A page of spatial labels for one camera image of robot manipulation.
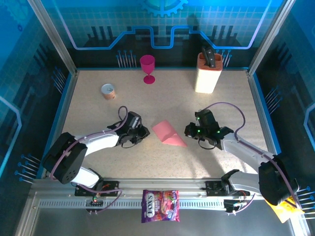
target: speckled tabletop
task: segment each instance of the speckled tabletop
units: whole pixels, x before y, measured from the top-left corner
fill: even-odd
[[[84,166],[103,177],[123,178],[203,178],[221,177],[239,169],[255,173],[244,162],[219,149],[204,150],[196,140],[185,137],[185,126],[194,122],[194,112],[219,102],[239,106],[247,119],[238,133],[259,148],[266,149],[257,111],[245,71],[222,72],[212,94],[196,93],[193,89],[195,70],[156,70],[156,82],[147,85],[141,70],[81,71],[63,132],[87,135],[101,131],[119,121],[117,110],[121,105],[141,115],[151,135],[133,148],[106,148],[88,155]],[[100,88],[111,83],[116,98],[107,101]],[[220,126],[235,130],[242,124],[237,110],[227,105],[214,106],[212,112]],[[168,120],[188,147],[162,144],[152,127]]]

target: plastic wine glass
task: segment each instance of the plastic wine glass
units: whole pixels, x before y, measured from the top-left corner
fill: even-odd
[[[148,74],[143,81],[148,85],[153,84],[156,80],[153,75],[150,75],[154,71],[155,62],[156,59],[151,55],[144,55],[140,58],[141,69]]]

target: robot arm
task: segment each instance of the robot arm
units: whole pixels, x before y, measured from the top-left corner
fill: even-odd
[[[108,126],[108,130],[115,129],[120,122]],[[123,146],[128,141],[136,145],[149,134],[149,130],[142,125],[140,115],[135,112],[128,112],[127,120],[120,129],[109,134],[83,140],[73,146],[70,152],[67,153],[67,158],[64,158],[56,168],[54,177],[62,184],[74,182],[93,190],[99,190],[99,185],[103,182],[102,177],[91,169],[81,167],[84,158],[103,148]],[[65,150],[80,138],[69,133],[61,134],[44,157],[44,168],[51,172]]]
[[[235,135],[227,127],[219,127],[212,112],[208,109],[195,113],[197,123],[186,126],[185,135],[200,141],[208,141],[220,150],[227,151],[249,164],[258,174],[232,170],[221,179],[229,192],[246,190],[261,194],[269,203],[278,205],[291,196],[283,177],[268,159],[272,159],[281,168],[294,192],[299,188],[296,179],[290,180],[285,169],[284,156],[273,155]]]

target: blue wall panel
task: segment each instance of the blue wall panel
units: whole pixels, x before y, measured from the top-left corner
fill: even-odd
[[[125,67],[116,58],[124,50],[125,60],[152,54],[157,66],[195,67],[201,47],[209,45],[226,55],[225,67],[248,67],[282,1],[43,3],[78,67]]]

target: pink paper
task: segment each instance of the pink paper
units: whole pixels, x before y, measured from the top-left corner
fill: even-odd
[[[178,135],[178,133],[167,120],[160,122],[152,129],[162,143],[187,147],[187,144],[185,144],[183,139]]]

